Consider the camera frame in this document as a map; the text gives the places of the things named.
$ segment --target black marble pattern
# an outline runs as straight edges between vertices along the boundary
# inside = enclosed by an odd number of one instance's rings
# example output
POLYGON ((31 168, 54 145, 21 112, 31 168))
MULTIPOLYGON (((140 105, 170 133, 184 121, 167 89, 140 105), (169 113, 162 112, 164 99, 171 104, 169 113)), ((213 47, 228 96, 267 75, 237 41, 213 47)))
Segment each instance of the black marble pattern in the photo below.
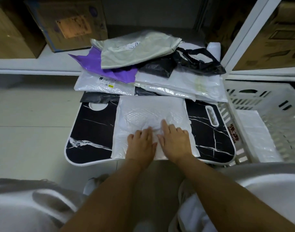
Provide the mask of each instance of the black marble pattern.
MULTIPOLYGON (((118 102, 109 102, 105 109, 94 111, 89 108, 88 103, 81 104, 66 146, 66 155, 70 161, 87 164, 110 159, 117 105, 118 102)), ((200 152, 199 159, 216 164, 231 162, 235 148, 217 106, 186 100, 186 107, 200 152), (218 127, 211 125, 206 105, 213 107, 219 122, 218 127)))

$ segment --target bubble mailer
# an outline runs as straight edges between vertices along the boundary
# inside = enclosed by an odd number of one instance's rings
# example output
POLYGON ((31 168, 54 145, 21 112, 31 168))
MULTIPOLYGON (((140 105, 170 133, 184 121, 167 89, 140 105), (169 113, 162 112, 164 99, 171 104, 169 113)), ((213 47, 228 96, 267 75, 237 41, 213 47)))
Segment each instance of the bubble mailer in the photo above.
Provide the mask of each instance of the bubble mailer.
MULTIPOLYGON (((158 142, 157 134, 163 134, 161 120, 187 130, 192 153, 199 157, 192 135, 191 121, 188 118, 185 100, 172 96, 120 96, 117 107, 111 158, 125 159, 128 147, 127 136, 136 130, 153 129, 153 142, 158 142)), ((158 142, 155 160, 167 159, 158 142)))

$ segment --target hand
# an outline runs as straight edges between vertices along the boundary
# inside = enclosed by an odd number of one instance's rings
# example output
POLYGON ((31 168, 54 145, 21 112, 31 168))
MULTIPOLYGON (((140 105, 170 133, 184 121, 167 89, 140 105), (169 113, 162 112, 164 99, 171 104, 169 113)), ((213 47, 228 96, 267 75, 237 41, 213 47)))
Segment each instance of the hand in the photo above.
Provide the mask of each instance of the hand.
POLYGON ((157 143, 152 143, 152 128, 137 130, 127 138, 128 149, 126 160, 135 160, 141 167, 146 169, 154 159, 157 143))
POLYGON ((186 130, 176 128, 174 125, 169 125, 165 120, 161 121, 161 128, 164 135, 157 135, 159 143, 165 156, 177 164, 177 162, 185 157, 192 156, 191 143, 186 130))

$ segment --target purple plastic bag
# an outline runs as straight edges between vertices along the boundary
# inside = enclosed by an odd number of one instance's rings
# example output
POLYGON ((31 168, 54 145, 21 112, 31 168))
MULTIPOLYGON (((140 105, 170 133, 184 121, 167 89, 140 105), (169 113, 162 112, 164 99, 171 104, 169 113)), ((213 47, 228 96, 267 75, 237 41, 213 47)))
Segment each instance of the purple plastic bag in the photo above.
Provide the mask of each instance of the purple plastic bag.
POLYGON ((115 69, 101 69, 101 51, 95 47, 91 48, 87 56, 72 54, 69 55, 74 58, 84 69, 100 76, 110 77, 124 83, 134 82, 135 75, 138 71, 135 66, 127 66, 115 69))

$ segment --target plastic basket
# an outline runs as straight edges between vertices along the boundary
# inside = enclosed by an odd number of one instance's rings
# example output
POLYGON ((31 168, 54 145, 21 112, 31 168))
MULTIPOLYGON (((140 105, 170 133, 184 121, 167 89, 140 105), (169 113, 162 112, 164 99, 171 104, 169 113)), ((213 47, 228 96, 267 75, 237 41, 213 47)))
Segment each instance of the plastic basket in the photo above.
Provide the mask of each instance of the plastic basket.
POLYGON ((225 81, 224 86, 230 101, 218 107, 237 150, 230 165, 258 162, 235 109, 257 110, 284 161, 295 162, 295 89, 284 83, 246 81, 225 81))

